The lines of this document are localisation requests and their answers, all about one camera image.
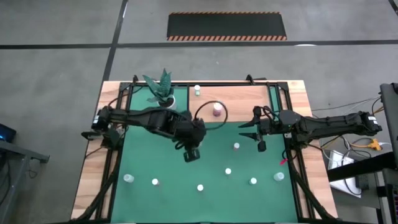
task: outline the orange striped border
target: orange striped border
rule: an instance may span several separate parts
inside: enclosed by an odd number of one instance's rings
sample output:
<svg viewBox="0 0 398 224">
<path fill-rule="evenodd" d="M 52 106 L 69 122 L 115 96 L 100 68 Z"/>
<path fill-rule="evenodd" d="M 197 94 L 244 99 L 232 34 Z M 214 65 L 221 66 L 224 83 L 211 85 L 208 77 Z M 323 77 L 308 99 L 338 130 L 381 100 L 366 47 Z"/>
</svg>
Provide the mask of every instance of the orange striped border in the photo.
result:
<svg viewBox="0 0 398 224">
<path fill-rule="evenodd" d="M 280 12 L 272 11 L 272 12 L 172 12 L 169 15 L 174 14 L 280 14 Z"/>
<path fill-rule="evenodd" d="M 256 36 L 170 36 L 168 41 L 283 41 L 284 35 L 256 35 Z"/>
</svg>

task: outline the robotic arm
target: robotic arm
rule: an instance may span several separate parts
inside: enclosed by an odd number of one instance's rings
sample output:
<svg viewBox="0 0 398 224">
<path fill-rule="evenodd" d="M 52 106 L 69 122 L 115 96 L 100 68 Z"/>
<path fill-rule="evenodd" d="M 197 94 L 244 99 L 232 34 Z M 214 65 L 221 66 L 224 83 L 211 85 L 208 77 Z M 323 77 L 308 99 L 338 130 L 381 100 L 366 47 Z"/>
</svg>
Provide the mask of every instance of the robotic arm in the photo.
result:
<svg viewBox="0 0 398 224">
<path fill-rule="evenodd" d="M 175 149 L 185 148 L 185 162 L 200 158 L 197 147 L 206 135 L 202 119 L 192 120 L 189 111 L 178 113 L 165 108 L 146 108 L 138 110 L 121 110 L 105 106 L 98 111 L 91 128 L 97 132 L 107 133 L 110 124 L 139 126 L 147 131 L 177 142 Z"/>
<path fill-rule="evenodd" d="M 351 113 L 346 116 L 333 116 L 326 118 L 312 118 L 301 116 L 291 110 L 282 110 L 275 114 L 268 106 L 255 106 L 253 109 L 253 119 L 240 126 L 246 128 L 257 126 L 257 133 L 240 133 L 259 141 L 258 151 L 266 150 L 266 143 L 262 139 L 266 134 L 291 134 L 290 148 L 304 148 L 312 140 L 339 136 L 342 134 L 357 134 L 361 136 L 373 136 L 382 131 L 377 124 L 376 118 L 368 112 Z"/>
</svg>

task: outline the gray floor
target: gray floor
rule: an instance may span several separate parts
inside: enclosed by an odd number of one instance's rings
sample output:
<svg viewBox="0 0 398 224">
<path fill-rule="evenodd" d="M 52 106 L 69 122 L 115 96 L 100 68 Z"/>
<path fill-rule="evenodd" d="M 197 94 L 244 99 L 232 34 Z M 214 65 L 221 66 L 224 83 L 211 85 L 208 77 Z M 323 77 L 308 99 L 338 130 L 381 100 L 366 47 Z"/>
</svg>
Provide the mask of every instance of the gray floor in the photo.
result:
<svg viewBox="0 0 398 224">
<path fill-rule="evenodd" d="M 121 0 L 0 0 L 0 45 L 110 43 L 120 5 Z M 387 0 L 130 0 L 119 42 L 164 42 L 173 11 L 280 11 L 289 40 L 398 39 L 398 17 Z M 80 133 L 90 128 L 108 52 L 0 50 L 0 123 L 18 131 L 18 145 L 51 155 L 47 165 L 32 165 L 40 172 L 27 178 L 13 223 L 70 217 L 87 144 Z M 396 45 L 119 49 L 110 80 L 156 77 L 164 67 L 174 80 L 235 80 L 248 73 L 305 80 L 312 108 L 324 108 L 374 97 L 379 84 L 398 82 L 397 61 Z M 377 118 L 387 129 L 384 115 Z M 377 138 L 389 141 L 386 131 Z M 334 148 L 344 151 L 341 143 Z M 334 195 L 341 218 L 377 222 L 374 210 Z"/>
</svg>

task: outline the potted plant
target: potted plant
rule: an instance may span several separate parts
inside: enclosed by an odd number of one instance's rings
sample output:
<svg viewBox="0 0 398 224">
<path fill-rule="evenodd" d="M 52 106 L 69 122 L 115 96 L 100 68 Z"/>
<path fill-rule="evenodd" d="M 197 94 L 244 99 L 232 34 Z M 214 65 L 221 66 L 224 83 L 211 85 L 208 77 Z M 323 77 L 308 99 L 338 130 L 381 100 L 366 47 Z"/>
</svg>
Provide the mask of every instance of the potted plant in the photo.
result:
<svg viewBox="0 0 398 224">
<path fill-rule="evenodd" d="M 160 78 L 159 84 L 153 81 L 146 75 L 143 75 L 145 82 L 148 84 L 150 92 L 154 95 L 153 98 L 149 98 L 149 102 L 157 102 L 161 107 L 168 108 L 171 110 L 177 109 L 175 98 L 173 96 L 171 72 L 167 73 L 166 69 L 163 69 L 163 74 Z"/>
</svg>

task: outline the green mat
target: green mat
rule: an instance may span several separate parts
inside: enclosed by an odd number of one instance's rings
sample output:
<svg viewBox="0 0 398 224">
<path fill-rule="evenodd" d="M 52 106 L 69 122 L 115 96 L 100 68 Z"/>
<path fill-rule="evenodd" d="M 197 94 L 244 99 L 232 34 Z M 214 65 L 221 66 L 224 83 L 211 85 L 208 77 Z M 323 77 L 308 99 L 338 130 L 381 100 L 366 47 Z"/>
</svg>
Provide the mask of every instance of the green mat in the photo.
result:
<svg viewBox="0 0 398 224">
<path fill-rule="evenodd" d="M 187 88 L 176 88 L 174 95 L 177 110 L 185 110 Z M 132 97 L 131 109 L 155 106 L 146 101 L 150 97 L 144 87 Z M 238 135 L 240 124 L 208 131 L 201 158 L 191 163 L 184 161 L 184 150 L 175 150 L 171 140 L 129 127 L 112 223 L 296 222 L 289 168 L 279 165 L 283 137 L 264 137 L 267 151 L 260 153 L 256 142 Z M 237 151 L 235 142 L 241 145 Z M 232 170 L 230 176 L 224 174 L 226 168 Z M 277 172 L 285 174 L 283 181 L 273 179 Z M 134 182 L 123 181 L 124 174 L 133 175 Z M 257 179 L 256 185 L 249 185 L 251 177 Z M 159 186 L 152 185 L 153 178 L 159 179 Z M 198 184 L 204 191 L 197 191 Z"/>
</svg>

